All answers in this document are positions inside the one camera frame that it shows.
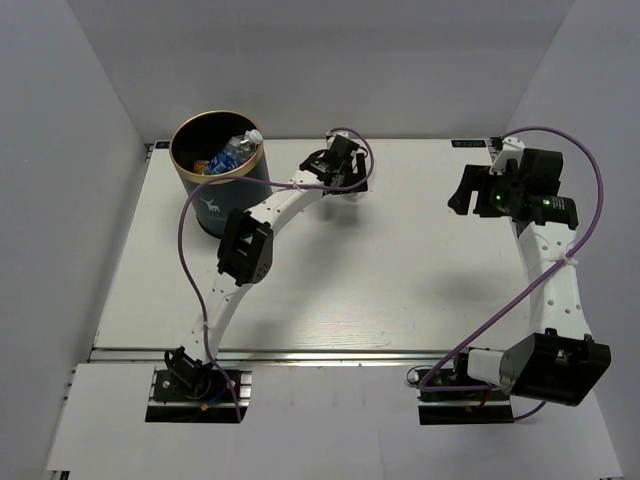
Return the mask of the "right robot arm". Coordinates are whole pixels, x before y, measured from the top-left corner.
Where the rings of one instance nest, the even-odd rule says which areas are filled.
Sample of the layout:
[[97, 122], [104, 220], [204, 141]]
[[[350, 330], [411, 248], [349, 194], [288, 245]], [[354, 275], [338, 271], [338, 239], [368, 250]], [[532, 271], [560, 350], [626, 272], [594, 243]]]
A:
[[559, 194], [563, 156], [509, 137], [489, 166], [466, 166], [449, 207], [459, 215], [506, 217], [514, 226], [523, 269], [534, 290], [526, 337], [499, 351], [472, 347], [451, 384], [472, 399], [487, 385], [513, 396], [577, 406], [611, 364], [593, 339], [568, 253], [579, 224], [575, 202]]

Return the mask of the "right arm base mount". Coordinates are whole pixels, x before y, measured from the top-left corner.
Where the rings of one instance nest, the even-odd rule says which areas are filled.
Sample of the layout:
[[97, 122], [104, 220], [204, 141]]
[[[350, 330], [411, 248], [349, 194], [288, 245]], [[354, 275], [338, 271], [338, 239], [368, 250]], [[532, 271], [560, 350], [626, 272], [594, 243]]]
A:
[[435, 392], [418, 392], [421, 426], [510, 424], [514, 415], [509, 397], [496, 387], [467, 374], [468, 354], [458, 354], [428, 385]]

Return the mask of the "small clear bottle blue label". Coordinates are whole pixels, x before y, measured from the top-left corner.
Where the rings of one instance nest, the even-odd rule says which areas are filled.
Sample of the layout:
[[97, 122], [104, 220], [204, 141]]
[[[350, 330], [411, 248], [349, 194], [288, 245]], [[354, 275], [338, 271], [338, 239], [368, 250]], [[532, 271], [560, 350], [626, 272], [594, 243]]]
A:
[[234, 136], [208, 162], [203, 172], [208, 175], [220, 175], [235, 170], [246, 163], [262, 143], [263, 136], [257, 129]]

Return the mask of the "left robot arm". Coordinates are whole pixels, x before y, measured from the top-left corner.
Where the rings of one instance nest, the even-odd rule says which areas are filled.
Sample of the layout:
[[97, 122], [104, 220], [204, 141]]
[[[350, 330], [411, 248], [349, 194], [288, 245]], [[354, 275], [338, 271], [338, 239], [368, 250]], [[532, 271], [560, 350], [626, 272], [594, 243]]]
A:
[[200, 306], [198, 322], [185, 343], [165, 352], [167, 367], [178, 372], [177, 387], [188, 398], [199, 399], [211, 387], [220, 342], [235, 311], [249, 290], [269, 273], [277, 234], [298, 214], [326, 195], [358, 194], [367, 190], [375, 159], [370, 144], [354, 130], [342, 127], [326, 134], [327, 145], [305, 159], [285, 183], [266, 184], [276, 189], [246, 210], [232, 210], [217, 250], [212, 288], [204, 296], [191, 274], [184, 254], [184, 223], [197, 194], [213, 179], [190, 193], [183, 204], [177, 227], [177, 251], [183, 272]]

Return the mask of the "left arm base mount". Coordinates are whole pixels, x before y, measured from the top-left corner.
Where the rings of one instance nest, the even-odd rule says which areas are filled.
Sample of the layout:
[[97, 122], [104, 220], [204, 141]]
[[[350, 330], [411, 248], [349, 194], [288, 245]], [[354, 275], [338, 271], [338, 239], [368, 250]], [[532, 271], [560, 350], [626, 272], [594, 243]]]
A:
[[194, 360], [180, 347], [164, 353], [154, 370], [146, 407], [147, 423], [238, 424], [248, 410], [252, 373], [220, 371]]

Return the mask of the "orange juice plastic bottle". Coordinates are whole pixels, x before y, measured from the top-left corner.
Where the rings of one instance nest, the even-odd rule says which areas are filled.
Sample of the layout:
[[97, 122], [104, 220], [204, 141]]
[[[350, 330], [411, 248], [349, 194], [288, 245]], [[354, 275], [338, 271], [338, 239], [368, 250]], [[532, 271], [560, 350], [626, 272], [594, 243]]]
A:
[[197, 175], [210, 175], [209, 161], [198, 160], [193, 165], [193, 171]]

